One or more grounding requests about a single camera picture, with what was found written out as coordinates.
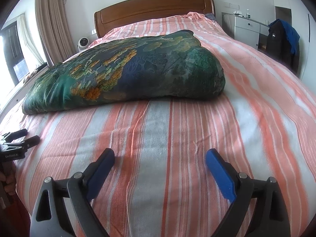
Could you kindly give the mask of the person's left hand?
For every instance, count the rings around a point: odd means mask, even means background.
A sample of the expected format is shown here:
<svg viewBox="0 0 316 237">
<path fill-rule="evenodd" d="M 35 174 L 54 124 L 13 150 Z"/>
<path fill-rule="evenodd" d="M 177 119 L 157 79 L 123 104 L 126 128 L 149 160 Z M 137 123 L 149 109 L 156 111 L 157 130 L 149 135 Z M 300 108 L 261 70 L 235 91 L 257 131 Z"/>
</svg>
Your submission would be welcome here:
<svg viewBox="0 0 316 237">
<path fill-rule="evenodd" d="M 2 172 L 0 173 L 1 182 L 5 182 L 4 190 L 9 195 L 14 195 L 16 193 L 16 177 L 15 171 L 11 170 L 10 173 L 5 176 Z"/>
</svg>

